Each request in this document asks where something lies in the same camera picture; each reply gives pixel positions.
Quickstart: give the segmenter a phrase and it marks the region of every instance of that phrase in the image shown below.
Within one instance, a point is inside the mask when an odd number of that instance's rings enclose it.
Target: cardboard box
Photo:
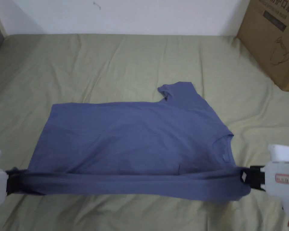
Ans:
[[[289,91],[289,0],[251,0],[237,37],[274,83]]]

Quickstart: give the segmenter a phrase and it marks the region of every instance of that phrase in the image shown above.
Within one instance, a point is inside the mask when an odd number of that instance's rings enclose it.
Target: white wall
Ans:
[[[248,0],[0,0],[0,20],[8,35],[68,33],[236,35],[248,2]]]

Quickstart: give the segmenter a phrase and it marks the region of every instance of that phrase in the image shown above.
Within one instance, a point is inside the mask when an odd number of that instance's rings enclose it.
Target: t-shirt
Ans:
[[[250,192],[233,134],[191,82],[163,85],[151,102],[54,104],[28,170],[36,194],[157,194],[238,200]]]

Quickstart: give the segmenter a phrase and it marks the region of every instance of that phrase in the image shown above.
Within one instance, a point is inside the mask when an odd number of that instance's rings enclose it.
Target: bed sheet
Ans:
[[[27,168],[54,103],[161,100],[192,82],[234,133],[238,166],[265,165],[289,145],[289,92],[238,39],[208,36],[15,35],[0,48],[2,169]],[[0,230],[287,230],[280,202],[253,191],[214,204],[153,195],[11,195]]]

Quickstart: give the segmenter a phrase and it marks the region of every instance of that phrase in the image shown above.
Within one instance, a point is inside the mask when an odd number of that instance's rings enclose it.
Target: red label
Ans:
[[[287,175],[287,174],[276,174],[275,175],[275,181],[277,183],[289,184],[289,175]]]

